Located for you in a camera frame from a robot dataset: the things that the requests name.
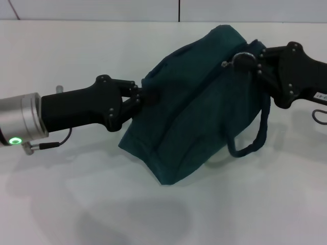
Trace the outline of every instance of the screw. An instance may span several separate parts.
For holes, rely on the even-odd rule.
[[[61,85],[56,87],[56,93],[63,93],[63,87]]]
[[[228,66],[228,62],[227,62],[227,61],[223,61],[223,63],[221,63],[221,66],[222,66],[222,67],[226,67],[226,66]]]

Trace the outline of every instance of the fabric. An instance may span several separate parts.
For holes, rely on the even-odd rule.
[[[258,41],[247,44],[231,26],[218,26],[165,57],[142,80],[145,92],[160,92],[160,102],[143,108],[119,147],[142,159],[165,185],[190,175],[226,144],[234,157],[257,151],[267,136],[270,97],[251,74],[221,63],[262,49]],[[261,110],[256,140],[237,151],[234,138]]]

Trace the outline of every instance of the white wall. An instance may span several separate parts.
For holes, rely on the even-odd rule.
[[[16,19],[7,0],[0,0],[0,19]]]
[[[178,0],[11,0],[21,19],[177,21]],[[0,19],[15,19],[0,0]]]
[[[181,0],[181,21],[327,22],[326,0]]]

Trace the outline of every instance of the black cord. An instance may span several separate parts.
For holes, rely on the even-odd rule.
[[[67,141],[67,140],[69,139],[69,137],[71,136],[72,131],[73,131],[73,129],[70,128],[70,129],[69,129],[69,132],[68,132],[68,135],[66,136],[66,138],[65,138],[63,141],[61,141],[61,142],[41,143],[41,144],[39,144],[39,149],[40,149],[40,150],[45,150],[45,149],[50,149],[50,148],[59,147],[59,146],[65,144],[66,141]]]
[[[63,145],[63,144],[66,143],[66,141],[67,141],[67,140],[69,139],[69,137],[72,135],[72,131],[73,131],[73,129],[70,128],[70,129],[69,129],[69,132],[68,132],[68,135],[66,136],[66,138],[65,138],[63,141],[61,141],[61,142],[59,143],[59,145]]]
[[[327,125],[327,122],[323,122],[323,121],[320,121],[320,120],[317,119],[317,117],[316,117],[316,113],[317,113],[317,112],[321,112],[321,113],[327,114],[327,111],[323,111],[323,110],[319,110],[319,109],[317,109],[317,110],[314,110],[314,111],[312,112],[312,118],[313,118],[317,123],[319,123],[320,125]]]

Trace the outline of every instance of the white surface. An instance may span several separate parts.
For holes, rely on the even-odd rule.
[[[84,88],[100,74],[140,84],[163,57],[216,25],[1,21],[0,97]],[[327,24],[232,25],[267,46],[296,40],[327,62]],[[99,125],[29,157],[1,148],[0,244],[326,245],[327,127],[312,120],[316,108],[325,109],[273,106],[263,149],[242,159],[225,158],[224,149],[174,186],[160,186],[118,148],[124,131]],[[253,140],[258,124],[240,142]]]
[[[11,2],[20,19],[178,20],[178,0],[11,0]],[[0,10],[0,19],[8,19],[8,13]]]
[[[325,0],[182,0],[181,21],[327,22]]]

